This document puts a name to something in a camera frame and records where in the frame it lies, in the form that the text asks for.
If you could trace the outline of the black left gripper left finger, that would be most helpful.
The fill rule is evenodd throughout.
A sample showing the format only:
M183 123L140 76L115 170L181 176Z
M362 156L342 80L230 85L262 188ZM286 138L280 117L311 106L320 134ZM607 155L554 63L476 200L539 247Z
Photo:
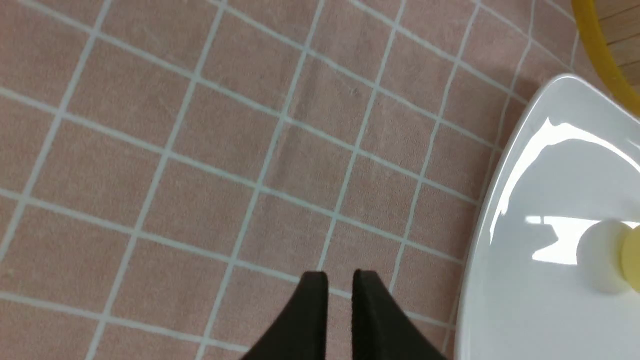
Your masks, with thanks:
M275 321L243 360L324 360L329 309L329 279L306 271Z

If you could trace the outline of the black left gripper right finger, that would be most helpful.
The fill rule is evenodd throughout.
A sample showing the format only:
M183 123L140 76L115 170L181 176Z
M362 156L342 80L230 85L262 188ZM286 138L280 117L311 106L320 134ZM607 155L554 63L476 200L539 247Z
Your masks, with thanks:
M377 272L357 269L352 281L354 360L444 360L414 326Z

